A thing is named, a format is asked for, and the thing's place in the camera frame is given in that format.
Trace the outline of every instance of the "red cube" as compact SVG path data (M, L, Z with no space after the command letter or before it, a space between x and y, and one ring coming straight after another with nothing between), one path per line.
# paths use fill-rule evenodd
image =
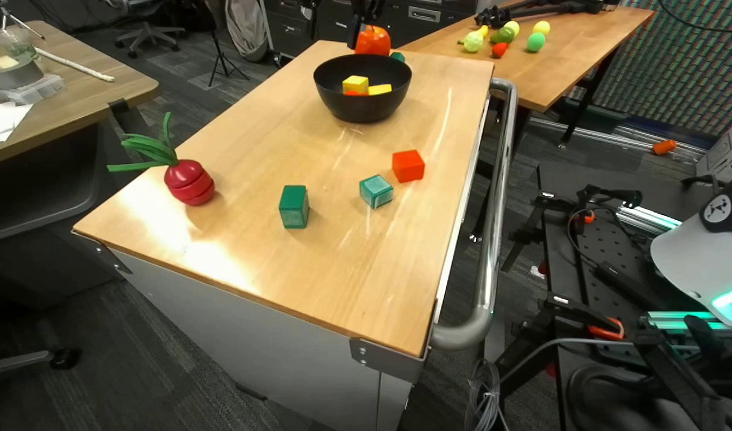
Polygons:
M418 151L392 154L392 173L399 182L415 182L424 177L424 160Z

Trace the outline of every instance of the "black bowl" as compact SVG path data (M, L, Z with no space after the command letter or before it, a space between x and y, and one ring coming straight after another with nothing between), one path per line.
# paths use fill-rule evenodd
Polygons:
M392 84L392 94L382 96L344 96L343 81L351 75L369 76L369 84ZM333 57L314 72L319 94L328 110L344 123L378 123L395 112L405 102L412 70L392 57L381 55L344 55Z

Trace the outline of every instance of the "tomato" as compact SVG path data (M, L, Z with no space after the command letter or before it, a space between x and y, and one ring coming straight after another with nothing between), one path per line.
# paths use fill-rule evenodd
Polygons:
M203 206L215 196L215 182L197 160L178 160L165 173L165 184L186 206Z
M389 33L382 27L364 27L357 39L357 55L389 55Z

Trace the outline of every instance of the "paper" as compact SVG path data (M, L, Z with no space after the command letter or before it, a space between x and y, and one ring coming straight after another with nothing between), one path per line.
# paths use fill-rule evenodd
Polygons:
M14 131L33 105L0 103L0 141Z

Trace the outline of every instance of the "metal handle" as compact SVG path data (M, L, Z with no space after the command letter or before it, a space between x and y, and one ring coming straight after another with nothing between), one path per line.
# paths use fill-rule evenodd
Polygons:
M495 287L497 287L497 268L501 268L501 251L503 251L503 221L504 221L504 195L507 195L507 177L509 177L509 160L511 160L511 135L514 135L514 116L516 116L516 90L504 80L490 80L489 102L495 91L504 91L504 112L501 127L501 151L492 166L492 182L489 193L489 208L486 208L486 228L484 228L484 260L479 268L479 299L477 309L462 327L433 327L431 329L431 345L441 349L462 349L479 341L484 341L495 304Z

